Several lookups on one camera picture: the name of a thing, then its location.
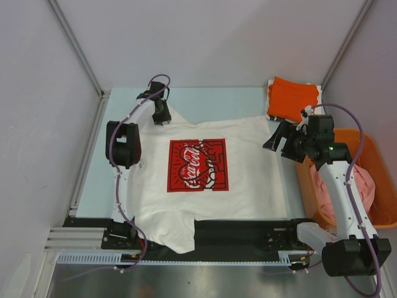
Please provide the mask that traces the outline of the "white t-shirt red graphic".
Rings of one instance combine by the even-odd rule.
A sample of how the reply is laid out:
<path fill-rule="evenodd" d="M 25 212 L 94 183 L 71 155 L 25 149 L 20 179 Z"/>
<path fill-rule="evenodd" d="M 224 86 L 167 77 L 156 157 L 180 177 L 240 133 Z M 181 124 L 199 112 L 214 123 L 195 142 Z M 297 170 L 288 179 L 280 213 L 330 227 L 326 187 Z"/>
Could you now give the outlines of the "white t-shirt red graphic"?
<path fill-rule="evenodd" d="M 195 248 L 197 221 L 286 218 L 278 162 L 263 148 L 269 137 L 263 116 L 146 124 L 128 195 L 137 226 L 182 254 Z"/>

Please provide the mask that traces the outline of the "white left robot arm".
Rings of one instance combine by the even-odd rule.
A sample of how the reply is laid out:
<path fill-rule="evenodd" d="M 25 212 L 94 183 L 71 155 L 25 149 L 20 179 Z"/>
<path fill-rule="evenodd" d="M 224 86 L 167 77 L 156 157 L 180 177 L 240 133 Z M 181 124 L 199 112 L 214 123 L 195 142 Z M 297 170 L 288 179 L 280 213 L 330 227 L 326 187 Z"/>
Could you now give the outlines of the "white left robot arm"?
<path fill-rule="evenodd" d="M 106 125 L 105 157 L 114 171 L 115 203 L 110 227 L 115 240 L 124 248 L 137 241 L 135 227 L 130 225 L 134 215 L 130 196 L 132 178 L 141 161 L 140 132 L 148 122 L 164 125 L 171 122 L 167 106 L 169 83 L 151 80 L 145 91 L 136 98 L 133 109 L 120 121 L 109 121 Z"/>

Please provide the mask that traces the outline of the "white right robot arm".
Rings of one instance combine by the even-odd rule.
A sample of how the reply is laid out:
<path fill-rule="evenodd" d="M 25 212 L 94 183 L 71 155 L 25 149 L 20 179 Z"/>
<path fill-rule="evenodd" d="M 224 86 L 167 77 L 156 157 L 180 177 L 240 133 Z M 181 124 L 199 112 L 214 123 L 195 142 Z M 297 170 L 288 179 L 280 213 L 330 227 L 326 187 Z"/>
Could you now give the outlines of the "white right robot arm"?
<path fill-rule="evenodd" d="M 305 244 L 321 254 L 331 277 L 374 276 L 391 253 L 390 241 L 380 238 L 360 199 L 353 174 L 353 160 L 346 143 L 337 142 L 330 115 L 309 115 L 301 124 L 282 120 L 263 147 L 303 163 L 311 160 L 326 184 L 336 218 L 336 234 L 306 221 L 286 233 L 287 244 Z"/>

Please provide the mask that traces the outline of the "pink t-shirt in bin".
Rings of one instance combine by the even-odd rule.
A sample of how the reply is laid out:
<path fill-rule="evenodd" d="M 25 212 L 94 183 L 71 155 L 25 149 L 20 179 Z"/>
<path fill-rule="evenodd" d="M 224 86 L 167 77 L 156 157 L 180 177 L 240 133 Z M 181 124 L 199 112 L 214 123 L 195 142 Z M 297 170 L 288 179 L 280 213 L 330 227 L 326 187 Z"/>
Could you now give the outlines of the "pink t-shirt in bin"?
<path fill-rule="evenodd" d="M 310 166 L 310 172 L 320 210 L 327 219 L 336 223 L 334 209 L 326 183 L 324 182 L 320 173 L 316 170 L 315 165 Z M 360 166 L 354 165 L 353 174 L 362 204 L 366 213 L 368 213 L 375 198 L 375 182 L 368 171 L 361 168 Z"/>

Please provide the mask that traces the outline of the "orange plastic bin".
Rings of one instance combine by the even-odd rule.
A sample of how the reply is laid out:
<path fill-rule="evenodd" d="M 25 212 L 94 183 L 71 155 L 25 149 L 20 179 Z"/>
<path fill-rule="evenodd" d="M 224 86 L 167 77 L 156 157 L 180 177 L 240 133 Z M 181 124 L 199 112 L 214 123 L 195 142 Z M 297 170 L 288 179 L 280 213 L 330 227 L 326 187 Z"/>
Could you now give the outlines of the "orange plastic bin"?
<path fill-rule="evenodd" d="M 296 163 L 305 215 L 323 229 L 336 231 L 335 212 L 327 187 L 310 159 Z M 365 211 L 376 229 L 396 227 L 396 189 L 376 143 L 365 134 L 364 147 L 354 166 L 354 179 Z"/>

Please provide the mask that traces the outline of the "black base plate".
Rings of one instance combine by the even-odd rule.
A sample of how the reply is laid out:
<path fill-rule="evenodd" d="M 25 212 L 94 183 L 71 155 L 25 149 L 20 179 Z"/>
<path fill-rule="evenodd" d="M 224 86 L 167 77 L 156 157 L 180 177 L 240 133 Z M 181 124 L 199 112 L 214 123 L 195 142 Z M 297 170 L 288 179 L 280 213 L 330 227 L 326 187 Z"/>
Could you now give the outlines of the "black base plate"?
<path fill-rule="evenodd" d="M 101 228 L 100 247 L 122 251 L 122 262 L 135 261 L 131 254 L 147 245 L 147 263 L 281 263 L 284 266 L 308 266 L 314 251 L 299 242 L 297 225 L 304 219 L 276 221 L 204 220 L 194 223 L 193 251 L 178 254 L 154 240 L 144 241 L 129 223 L 111 219 L 68 217 L 67 228 Z"/>

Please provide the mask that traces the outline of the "left corner frame post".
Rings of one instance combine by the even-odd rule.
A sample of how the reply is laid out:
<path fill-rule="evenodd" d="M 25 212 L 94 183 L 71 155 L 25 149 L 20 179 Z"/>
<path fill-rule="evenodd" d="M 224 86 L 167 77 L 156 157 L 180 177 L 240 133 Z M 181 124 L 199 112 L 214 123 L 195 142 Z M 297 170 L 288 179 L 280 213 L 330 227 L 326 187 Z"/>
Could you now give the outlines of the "left corner frame post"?
<path fill-rule="evenodd" d="M 67 20 L 61 6 L 59 5 L 58 1 L 56 0 L 46 0 L 46 4 L 48 5 L 53 17 L 55 18 L 56 22 L 60 30 L 62 31 L 67 43 L 72 49 L 77 61 L 81 65 L 83 72 L 85 73 L 86 77 L 88 78 L 92 88 L 95 90 L 96 94 L 102 98 L 104 95 L 104 91 L 101 88 L 97 76 L 94 74 L 94 71 L 83 51 L 79 41 L 76 38 L 76 35 Z"/>

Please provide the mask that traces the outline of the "corner frame post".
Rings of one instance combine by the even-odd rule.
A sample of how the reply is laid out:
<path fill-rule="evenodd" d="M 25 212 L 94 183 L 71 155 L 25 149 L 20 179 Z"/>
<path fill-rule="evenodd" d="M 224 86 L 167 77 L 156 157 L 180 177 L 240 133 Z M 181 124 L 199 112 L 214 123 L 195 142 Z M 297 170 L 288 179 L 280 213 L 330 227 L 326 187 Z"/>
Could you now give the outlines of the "corner frame post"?
<path fill-rule="evenodd" d="M 339 65 L 348 52 L 348 49 L 352 45 L 356 35 L 364 25 L 366 18 L 370 15 L 371 10 L 373 9 L 376 2 L 376 0 L 365 0 L 362 3 L 357 15 L 354 17 L 354 20 L 346 33 L 346 36 L 344 37 L 338 51 L 336 52 L 335 57 L 333 58 L 326 74 L 324 75 L 324 78 L 321 81 L 321 87 L 323 91 L 326 90 L 328 84 L 334 77 Z"/>
<path fill-rule="evenodd" d="M 104 91 L 101 88 L 97 76 L 94 74 L 94 71 L 83 51 L 79 41 L 76 38 L 76 35 L 67 20 L 61 6 L 59 5 L 58 1 L 56 0 L 46 0 L 46 4 L 48 5 L 53 17 L 55 18 L 56 22 L 60 30 L 62 31 L 67 43 L 72 49 L 77 61 L 81 65 L 83 72 L 85 73 L 86 77 L 88 78 L 92 88 L 95 90 L 96 94 L 102 98 L 104 95 Z"/>

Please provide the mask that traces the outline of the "aluminium frame rail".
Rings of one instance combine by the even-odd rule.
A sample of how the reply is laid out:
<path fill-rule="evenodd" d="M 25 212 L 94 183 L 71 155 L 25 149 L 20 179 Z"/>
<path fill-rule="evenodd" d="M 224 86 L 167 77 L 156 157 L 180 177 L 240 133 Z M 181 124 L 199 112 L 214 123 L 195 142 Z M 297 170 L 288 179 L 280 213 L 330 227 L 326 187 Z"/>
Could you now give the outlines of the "aluminium frame rail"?
<path fill-rule="evenodd" d="M 65 212 L 63 223 L 76 219 L 76 213 L 81 200 L 84 183 L 96 145 L 100 125 L 105 114 L 110 91 L 106 90 L 99 97 L 99 103 L 92 123 L 89 127 L 84 153 L 80 160 L 78 172 L 74 179 L 73 188 Z M 53 227 L 48 234 L 45 251 L 96 251 L 102 244 L 104 227 Z"/>

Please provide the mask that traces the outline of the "right corner frame post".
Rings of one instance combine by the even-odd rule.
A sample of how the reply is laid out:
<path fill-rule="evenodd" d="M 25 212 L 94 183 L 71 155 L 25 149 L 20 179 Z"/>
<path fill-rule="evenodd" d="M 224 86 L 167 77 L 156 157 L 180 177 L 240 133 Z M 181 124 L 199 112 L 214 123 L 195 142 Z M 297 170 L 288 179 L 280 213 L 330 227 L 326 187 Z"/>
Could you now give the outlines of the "right corner frame post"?
<path fill-rule="evenodd" d="M 328 84 L 334 77 L 339 65 L 348 52 L 348 49 L 352 45 L 356 35 L 364 25 L 366 18 L 370 15 L 371 10 L 373 9 L 376 2 L 376 0 L 365 0 L 362 3 L 357 15 L 354 17 L 354 20 L 346 33 L 346 36 L 344 37 L 338 51 L 336 52 L 335 57 L 333 58 L 326 74 L 324 75 L 324 78 L 321 81 L 321 87 L 323 91 L 326 90 Z"/>

